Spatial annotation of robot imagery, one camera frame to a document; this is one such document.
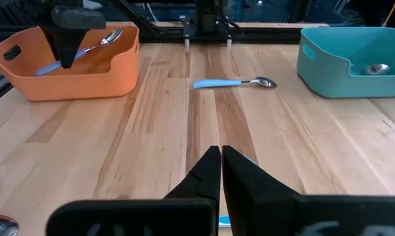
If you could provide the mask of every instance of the teal basket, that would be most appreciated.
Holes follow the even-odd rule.
[[[362,75],[372,64],[389,75]],[[395,29],[323,27],[301,30],[297,72],[308,87],[327,98],[395,96]]]

